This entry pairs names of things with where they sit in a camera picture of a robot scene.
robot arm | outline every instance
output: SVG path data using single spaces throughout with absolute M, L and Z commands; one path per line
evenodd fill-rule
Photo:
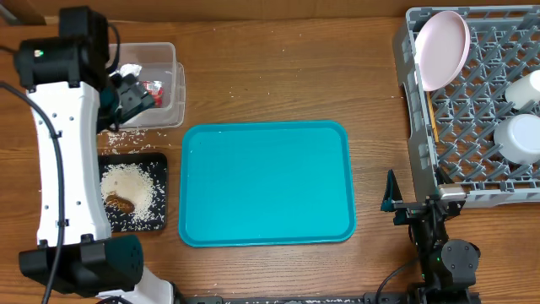
M 52 289 L 63 294 L 120 296 L 123 301 L 145 304 L 179 301 L 175 286 L 144 266 L 136 236 L 111 238 L 100 195 L 95 135 L 110 126 L 117 130 L 121 123 L 154 106 L 154 100 L 133 75 L 109 76 L 116 67 L 113 63 L 105 68 L 109 61 L 105 17 L 88 7 L 67 8 L 60 12 L 59 28 L 59 37 L 23 41 L 14 55 L 27 96 L 57 131 L 65 186 L 65 220 L 59 223 L 55 150 L 44 118 L 33 111 L 40 154 L 41 217 L 38 249 L 19 254 L 21 272 L 43 285 L 53 278 Z M 63 242 L 58 242 L 62 226 Z M 51 261 L 57 254 L 55 268 Z
M 480 250 L 474 244 L 450 239 L 445 221 L 461 213 L 465 197 L 440 168 L 438 195 L 424 202 L 405 204 L 392 170 L 388 172 L 381 210 L 395 212 L 394 225 L 408 225 L 409 237 L 418 251 L 424 282 L 408 286 L 408 302 L 479 304 L 468 287 L 476 283 Z

pink plate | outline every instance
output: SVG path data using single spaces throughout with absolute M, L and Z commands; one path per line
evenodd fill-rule
M 471 44 L 471 34 L 463 18 L 452 11 L 433 16 L 414 42 L 414 61 L 420 66 L 425 91 L 440 89 L 462 70 Z

wooden table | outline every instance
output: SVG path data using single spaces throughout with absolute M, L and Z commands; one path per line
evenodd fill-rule
M 124 24 L 122 42 L 170 41 L 186 69 L 181 127 L 147 131 L 114 147 L 100 135 L 100 153 L 160 151 L 170 164 L 169 224 L 138 234 L 145 262 L 186 296 L 330 296 L 375 291 L 414 256 L 407 228 L 380 212 L 386 172 L 393 168 L 413 201 L 406 102 L 396 81 L 392 37 L 401 19 L 315 19 L 278 22 Z M 0 44 L 56 35 L 56 27 L 2 30 Z M 12 59 L 0 55 L 1 79 L 18 83 Z M 19 272 L 18 252 L 35 248 L 40 178 L 30 110 L 0 91 L 0 300 L 38 302 L 43 286 Z M 332 119 L 348 132 L 358 226 L 339 244 L 195 249 L 176 229 L 182 136 L 206 122 Z M 448 223 L 451 237 L 482 250 L 477 284 L 484 303 L 540 303 L 540 205 L 466 210 Z M 419 281 L 410 269 L 386 290 Z M 71 303 L 54 294 L 51 302 Z M 80 300 L 93 303 L 95 300 Z

wood grain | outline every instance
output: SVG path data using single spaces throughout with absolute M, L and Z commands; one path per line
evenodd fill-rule
M 2 0 L 2 5 L 22 24 L 44 25 L 45 19 L 30 0 Z
M 404 17 L 413 7 L 534 4 L 529 0 L 24 0 L 46 17 L 89 5 L 109 19 L 138 22 Z
M 107 135 L 98 137 L 100 153 L 151 144 L 144 152 L 157 150 L 169 160 L 169 224 L 163 232 L 138 234 L 148 267 L 187 296 L 361 295 L 375 291 L 414 256 L 407 229 L 393 226 L 393 214 L 379 210 L 391 168 L 404 198 L 414 199 L 407 107 L 391 48 L 401 23 L 379 18 L 121 25 L 122 41 L 174 43 L 186 69 L 181 127 L 147 131 L 141 142 L 121 146 L 110 146 Z M 0 43 L 16 47 L 21 39 L 56 32 L 54 27 L 9 28 Z M 0 54 L 0 74 L 11 84 L 18 82 L 8 55 Z M 18 252 L 35 247 L 40 216 L 35 130 L 26 106 L 5 91 L 0 100 L 0 299 L 38 302 L 43 287 L 23 277 L 17 261 Z M 176 222 L 186 130 L 210 122 L 310 119 L 335 120 L 348 132 L 358 218 L 348 241 L 208 249 L 181 241 Z M 227 225 L 227 219 L 216 225 Z M 482 249 L 473 289 L 484 303 L 540 303 L 539 226 L 540 205 L 535 204 L 466 210 L 448 223 L 450 236 Z M 410 269 L 386 289 L 404 290 L 407 282 L 418 280 L 418 270 Z M 52 302 L 68 303 L 73 297 L 55 293 Z

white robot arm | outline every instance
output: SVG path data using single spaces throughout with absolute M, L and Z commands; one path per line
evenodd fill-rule
M 144 266 L 136 236 L 111 238 L 95 136 L 111 126 L 117 131 L 154 106 L 154 100 L 133 75 L 109 77 L 118 54 L 105 68 L 108 26 L 88 7 L 62 9 L 59 37 L 23 41 L 14 54 L 27 97 L 1 83 L 34 109 L 40 154 L 38 249 L 21 252 L 19 267 L 23 275 L 47 285 L 44 302 L 56 290 L 133 304 L 181 303 L 174 284 Z

